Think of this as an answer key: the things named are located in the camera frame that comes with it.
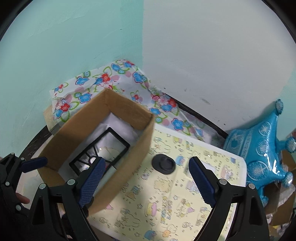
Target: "blue rubber fingertip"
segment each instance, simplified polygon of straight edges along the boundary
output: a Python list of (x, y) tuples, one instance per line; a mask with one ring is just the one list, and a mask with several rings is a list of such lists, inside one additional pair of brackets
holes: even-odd
[(46, 157), (38, 157), (35, 159), (31, 159), (28, 161), (22, 162), (19, 170), (23, 173), (33, 171), (35, 169), (44, 167), (47, 165), (47, 158)]
[(85, 183), (80, 189), (80, 199), (78, 201), (80, 207), (84, 207), (85, 204), (90, 203), (92, 196), (105, 172), (106, 161), (101, 158), (95, 168), (92, 170)]
[(193, 180), (206, 204), (209, 204), (211, 208), (216, 205), (215, 200), (215, 190), (211, 183), (208, 181), (207, 177), (200, 169), (194, 158), (189, 160), (189, 172), (193, 177)]

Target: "crown-shaped balloon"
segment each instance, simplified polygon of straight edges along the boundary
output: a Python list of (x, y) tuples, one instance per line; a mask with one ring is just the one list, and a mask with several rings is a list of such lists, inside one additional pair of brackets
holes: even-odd
[(247, 184), (253, 183), (265, 206), (268, 198), (263, 194), (263, 187), (274, 181), (281, 181), (289, 187), (293, 174), (286, 172), (279, 162), (281, 150), (294, 152), (296, 142), (293, 137), (286, 141), (276, 138), (278, 116), (283, 111), (283, 102), (275, 102), (274, 111), (263, 121), (249, 129), (234, 129), (228, 135), (223, 149), (244, 158), (247, 164)]

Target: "silver screw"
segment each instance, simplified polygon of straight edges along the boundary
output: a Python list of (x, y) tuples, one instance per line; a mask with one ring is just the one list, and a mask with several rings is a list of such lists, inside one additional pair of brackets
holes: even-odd
[(46, 187), (46, 184), (45, 183), (41, 183), (40, 185), (39, 185), (39, 188), (40, 189), (44, 189)]
[(251, 189), (255, 189), (255, 185), (253, 184), (253, 183), (249, 183), (249, 188), (251, 188)]
[(70, 179), (69, 181), (67, 181), (68, 185), (73, 185), (75, 183), (74, 179)]
[(227, 184), (227, 181), (225, 180), (225, 179), (220, 179), (219, 180), (219, 182), (220, 182), (220, 184), (222, 184), (222, 185), (226, 185)]
[(21, 211), (22, 210), (22, 207), (20, 205), (16, 205), (15, 206), (15, 209), (18, 210), (18, 211)]

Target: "yellow patterned table cover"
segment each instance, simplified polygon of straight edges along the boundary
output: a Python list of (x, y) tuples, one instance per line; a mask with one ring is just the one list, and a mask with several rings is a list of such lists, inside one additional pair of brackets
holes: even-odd
[[(151, 160), (158, 153), (175, 160), (172, 174), (153, 169)], [(188, 161), (193, 156), (218, 178), (245, 186), (247, 168), (241, 157), (156, 125), (150, 152), (142, 165), (105, 210), (90, 216), (89, 222), (121, 241), (194, 240), (211, 207), (204, 203), (188, 172)], [(229, 211), (219, 240), (226, 239), (235, 207), (233, 204)]]

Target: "black round lid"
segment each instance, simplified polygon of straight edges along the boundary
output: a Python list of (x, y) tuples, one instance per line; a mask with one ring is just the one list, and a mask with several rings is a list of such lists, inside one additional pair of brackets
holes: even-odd
[(167, 155), (157, 154), (152, 158), (152, 166), (156, 171), (168, 175), (175, 170), (176, 163)]

